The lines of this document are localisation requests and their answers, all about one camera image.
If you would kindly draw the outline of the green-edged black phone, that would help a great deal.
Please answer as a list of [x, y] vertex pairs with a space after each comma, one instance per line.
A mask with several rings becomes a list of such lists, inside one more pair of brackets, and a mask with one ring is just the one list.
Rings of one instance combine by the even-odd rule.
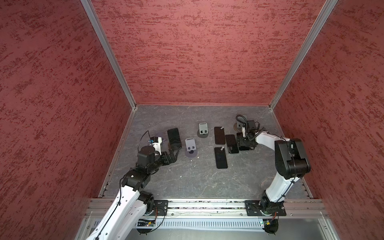
[[230, 154], [238, 154], [239, 148], [237, 145], [237, 139], [235, 135], [225, 135], [226, 143], [227, 143], [227, 149]]

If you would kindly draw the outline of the dark phone with sticker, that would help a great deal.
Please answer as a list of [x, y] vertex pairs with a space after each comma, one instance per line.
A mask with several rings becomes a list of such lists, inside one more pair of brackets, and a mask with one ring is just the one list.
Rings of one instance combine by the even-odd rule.
[[215, 144], [216, 145], [225, 145], [226, 144], [224, 127], [214, 127], [214, 135], [215, 135]]

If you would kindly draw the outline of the silver-edged phone with sticker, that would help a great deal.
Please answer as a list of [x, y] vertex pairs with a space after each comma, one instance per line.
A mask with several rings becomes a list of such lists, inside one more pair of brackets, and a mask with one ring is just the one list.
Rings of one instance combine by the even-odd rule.
[[241, 133], [237, 133], [237, 146], [239, 151], [250, 151], [251, 147], [247, 146], [244, 142], [243, 135]]

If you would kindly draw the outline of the grey stand wooden base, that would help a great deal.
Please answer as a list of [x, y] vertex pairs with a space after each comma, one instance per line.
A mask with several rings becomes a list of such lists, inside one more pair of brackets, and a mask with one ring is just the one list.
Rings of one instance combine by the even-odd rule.
[[245, 125], [247, 119], [243, 115], [236, 115], [236, 123], [234, 124], [234, 130], [238, 133], [242, 132], [242, 128]]

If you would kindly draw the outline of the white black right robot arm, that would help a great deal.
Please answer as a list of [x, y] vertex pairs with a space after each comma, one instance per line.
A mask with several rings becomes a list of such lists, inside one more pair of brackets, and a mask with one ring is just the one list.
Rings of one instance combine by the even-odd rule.
[[272, 134], [260, 123], [236, 116], [237, 145], [241, 149], [255, 149], [263, 145], [275, 152], [277, 173], [270, 186], [262, 193], [259, 209], [265, 216], [283, 209], [292, 186], [311, 171], [311, 165], [301, 139], [289, 139]]

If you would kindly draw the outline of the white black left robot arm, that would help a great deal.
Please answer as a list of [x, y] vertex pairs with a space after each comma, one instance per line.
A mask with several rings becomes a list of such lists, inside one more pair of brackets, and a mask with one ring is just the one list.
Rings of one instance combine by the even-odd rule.
[[159, 152], [153, 146], [138, 151], [136, 166], [119, 181], [119, 193], [88, 237], [89, 240], [124, 240], [144, 215], [155, 210], [154, 195], [144, 191], [160, 167], [177, 161], [180, 148]]

